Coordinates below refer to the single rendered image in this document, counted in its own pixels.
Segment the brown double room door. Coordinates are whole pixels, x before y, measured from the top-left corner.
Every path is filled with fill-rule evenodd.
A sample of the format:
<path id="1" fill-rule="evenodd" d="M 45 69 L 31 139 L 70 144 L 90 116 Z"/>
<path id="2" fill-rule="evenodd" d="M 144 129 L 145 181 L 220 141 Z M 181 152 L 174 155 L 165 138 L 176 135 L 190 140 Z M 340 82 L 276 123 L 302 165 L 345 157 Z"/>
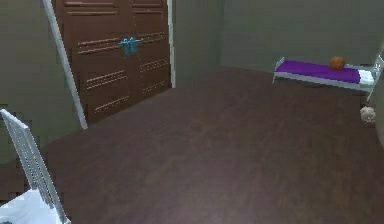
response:
<path id="1" fill-rule="evenodd" d="M 175 86 L 172 0 L 42 3 L 82 128 Z"/>

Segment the white bed purple blanket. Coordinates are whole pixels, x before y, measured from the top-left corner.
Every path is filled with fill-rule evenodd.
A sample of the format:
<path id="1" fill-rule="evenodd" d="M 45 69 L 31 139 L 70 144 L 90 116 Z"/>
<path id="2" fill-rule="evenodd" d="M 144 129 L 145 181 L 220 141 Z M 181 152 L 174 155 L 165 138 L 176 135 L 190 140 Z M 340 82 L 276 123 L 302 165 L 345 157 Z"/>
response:
<path id="1" fill-rule="evenodd" d="M 382 52 L 376 55 L 369 66 L 346 64 L 340 70 L 332 70 L 328 65 L 286 60 L 284 57 L 275 63 L 273 79 L 276 77 L 305 81 L 315 84 L 364 91 L 370 100 L 372 93 L 384 71 Z"/>

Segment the beige round ball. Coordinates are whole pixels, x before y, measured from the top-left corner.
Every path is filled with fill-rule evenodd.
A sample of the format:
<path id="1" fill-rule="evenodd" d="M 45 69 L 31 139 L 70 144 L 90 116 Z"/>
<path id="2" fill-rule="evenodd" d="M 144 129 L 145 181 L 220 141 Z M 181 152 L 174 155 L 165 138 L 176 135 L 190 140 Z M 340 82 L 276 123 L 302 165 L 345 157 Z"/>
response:
<path id="1" fill-rule="evenodd" d="M 372 107 L 364 106 L 360 109 L 360 117 L 364 122 L 374 123 L 376 113 Z"/>

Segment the orange basketball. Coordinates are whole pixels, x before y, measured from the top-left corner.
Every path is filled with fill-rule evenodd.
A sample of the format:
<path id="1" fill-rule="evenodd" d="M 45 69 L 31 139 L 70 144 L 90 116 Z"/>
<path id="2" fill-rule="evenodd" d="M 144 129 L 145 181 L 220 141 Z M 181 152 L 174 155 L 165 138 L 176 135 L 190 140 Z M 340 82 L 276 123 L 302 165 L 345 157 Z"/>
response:
<path id="1" fill-rule="evenodd" d="M 329 68 L 331 70 L 342 70 L 345 64 L 345 58 L 342 56 L 334 56 L 329 60 Z"/>

